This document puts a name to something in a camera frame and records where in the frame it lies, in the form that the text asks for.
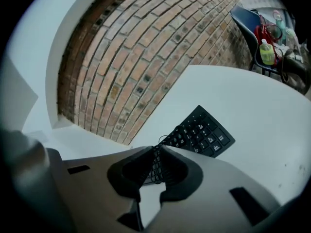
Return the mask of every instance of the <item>white desk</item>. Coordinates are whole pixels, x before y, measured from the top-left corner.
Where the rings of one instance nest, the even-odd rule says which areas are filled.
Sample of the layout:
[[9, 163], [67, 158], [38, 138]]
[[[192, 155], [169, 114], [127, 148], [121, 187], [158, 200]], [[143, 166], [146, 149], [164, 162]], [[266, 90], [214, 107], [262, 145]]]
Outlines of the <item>white desk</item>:
[[156, 145], [197, 106], [236, 142], [217, 158], [265, 186], [281, 203], [311, 175], [311, 102], [269, 77], [231, 67], [189, 66], [131, 145]]

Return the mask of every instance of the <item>red bag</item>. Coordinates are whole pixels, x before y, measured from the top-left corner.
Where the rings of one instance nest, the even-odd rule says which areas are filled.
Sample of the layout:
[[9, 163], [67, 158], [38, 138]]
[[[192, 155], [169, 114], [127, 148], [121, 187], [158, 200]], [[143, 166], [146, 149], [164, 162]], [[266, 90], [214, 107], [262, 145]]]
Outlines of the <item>red bag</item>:
[[262, 42], [261, 42], [262, 39], [266, 39], [266, 40], [267, 40], [267, 43], [270, 44], [270, 45], [272, 45], [273, 51], [274, 51], [274, 55], [275, 55], [274, 66], [276, 66], [279, 57], [278, 57], [278, 55], [276, 54], [276, 50], [275, 50], [275, 47], [274, 47], [273, 43], [274, 43], [274, 42], [277, 42], [277, 41], [282, 37], [282, 30], [280, 30], [281, 36], [280, 36], [279, 38], [275, 38], [275, 37], [273, 37], [273, 36], [270, 34], [270, 32], [269, 32], [269, 30], [268, 30], [268, 27], [269, 27], [269, 26], [275, 26], [275, 27], [277, 27], [277, 25], [275, 25], [275, 24], [266, 24], [264, 18], [260, 15], [260, 26], [257, 26], [257, 27], [255, 28], [254, 35], [256, 36], [259, 45], [262, 44]]

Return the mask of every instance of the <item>ergonomic keyboard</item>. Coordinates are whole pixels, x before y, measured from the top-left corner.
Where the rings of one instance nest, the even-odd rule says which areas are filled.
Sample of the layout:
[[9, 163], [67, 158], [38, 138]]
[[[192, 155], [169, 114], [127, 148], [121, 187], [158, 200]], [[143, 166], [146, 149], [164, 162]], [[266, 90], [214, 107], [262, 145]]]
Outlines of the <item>ergonomic keyboard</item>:
[[234, 142], [232, 135], [210, 113], [198, 105], [180, 125], [177, 125], [168, 136], [154, 146], [153, 167], [144, 185], [165, 182], [161, 168], [161, 156], [157, 151], [160, 145], [185, 149], [215, 158]]

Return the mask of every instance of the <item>yellow-green bottle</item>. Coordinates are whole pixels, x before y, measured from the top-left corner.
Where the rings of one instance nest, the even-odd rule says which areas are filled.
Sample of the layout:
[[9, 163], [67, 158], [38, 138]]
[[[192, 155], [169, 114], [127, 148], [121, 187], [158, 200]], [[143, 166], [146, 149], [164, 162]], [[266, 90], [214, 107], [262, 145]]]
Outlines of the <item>yellow-green bottle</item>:
[[274, 55], [273, 47], [271, 44], [267, 43], [266, 39], [262, 39], [261, 41], [262, 44], [259, 47], [261, 59], [266, 65], [271, 66], [274, 64], [276, 58]]

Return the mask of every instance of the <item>brick wall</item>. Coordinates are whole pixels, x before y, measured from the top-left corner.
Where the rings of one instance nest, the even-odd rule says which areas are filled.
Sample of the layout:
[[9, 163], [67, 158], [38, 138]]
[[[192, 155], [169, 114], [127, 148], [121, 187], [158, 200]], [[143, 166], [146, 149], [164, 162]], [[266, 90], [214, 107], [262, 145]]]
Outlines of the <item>brick wall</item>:
[[59, 113], [129, 144], [187, 65], [245, 68], [239, 0], [96, 0], [63, 56]]

